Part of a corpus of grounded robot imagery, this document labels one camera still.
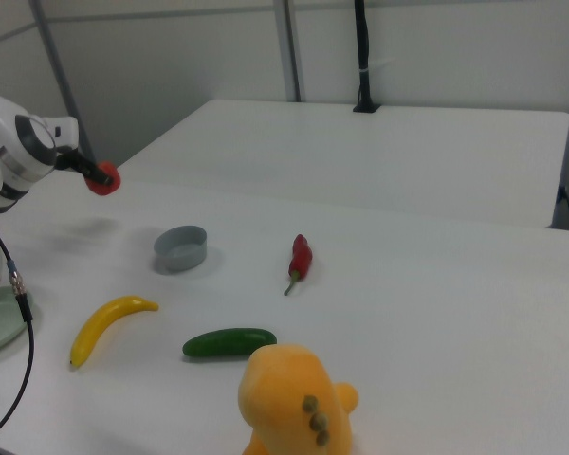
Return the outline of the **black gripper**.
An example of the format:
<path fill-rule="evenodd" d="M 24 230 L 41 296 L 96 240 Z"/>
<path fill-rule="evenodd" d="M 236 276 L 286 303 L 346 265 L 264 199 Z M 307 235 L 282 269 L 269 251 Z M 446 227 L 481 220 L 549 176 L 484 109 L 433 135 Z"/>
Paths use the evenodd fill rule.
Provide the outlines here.
<path fill-rule="evenodd" d="M 77 149 L 69 147 L 58 147 L 56 153 L 56 170 L 80 173 L 88 185 L 110 186 L 115 182 L 115 166 L 110 162 L 94 164 Z"/>

